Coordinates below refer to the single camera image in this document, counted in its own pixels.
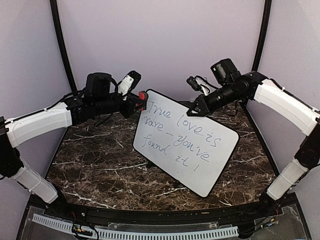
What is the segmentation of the white whiteboard black frame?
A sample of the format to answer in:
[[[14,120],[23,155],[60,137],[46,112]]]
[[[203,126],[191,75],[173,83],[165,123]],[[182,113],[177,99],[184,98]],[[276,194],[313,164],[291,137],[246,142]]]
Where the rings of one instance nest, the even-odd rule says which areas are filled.
[[[133,148],[200,197],[207,197],[240,135],[209,117],[187,116],[188,107],[155,90],[147,94]]]

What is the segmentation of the red whiteboard eraser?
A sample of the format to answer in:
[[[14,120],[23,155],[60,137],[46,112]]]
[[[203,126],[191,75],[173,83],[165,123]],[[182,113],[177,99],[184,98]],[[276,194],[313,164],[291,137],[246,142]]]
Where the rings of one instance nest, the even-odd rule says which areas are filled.
[[[149,96],[145,91],[140,91],[138,97],[141,101],[147,101]]]

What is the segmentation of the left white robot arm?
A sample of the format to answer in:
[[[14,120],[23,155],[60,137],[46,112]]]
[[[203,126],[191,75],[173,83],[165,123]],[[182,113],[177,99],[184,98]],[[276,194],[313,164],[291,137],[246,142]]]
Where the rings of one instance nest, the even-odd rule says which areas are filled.
[[[141,78],[135,70],[120,82],[116,82],[109,73],[90,73],[82,90],[64,95],[49,107],[16,118],[1,117],[1,178],[14,179],[27,191],[50,204],[58,217],[67,218],[71,208],[62,200],[63,195],[21,159],[18,146],[54,130],[76,126],[101,115],[120,113],[128,119],[137,111],[144,111],[148,94],[145,91],[139,94],[132,92]]]

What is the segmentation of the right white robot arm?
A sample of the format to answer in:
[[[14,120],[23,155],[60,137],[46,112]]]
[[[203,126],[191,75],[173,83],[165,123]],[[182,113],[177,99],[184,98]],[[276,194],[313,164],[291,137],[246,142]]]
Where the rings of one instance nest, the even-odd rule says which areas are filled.
[[[293,160],[255,205],[255,213],[266,217],[274,210],[274,202],[320,165],[320,111],[288,92],[272,78],[257,71],[241,74],[229,58],[220,60],[210,69],[220,85],[213,92],[209,89],[212,85],[201,76],[191,76],[186,80],[195,91],[201,92],[187,111],[189,117],[206,117],[232,102],[252,100],[280,114],[305,135]]]

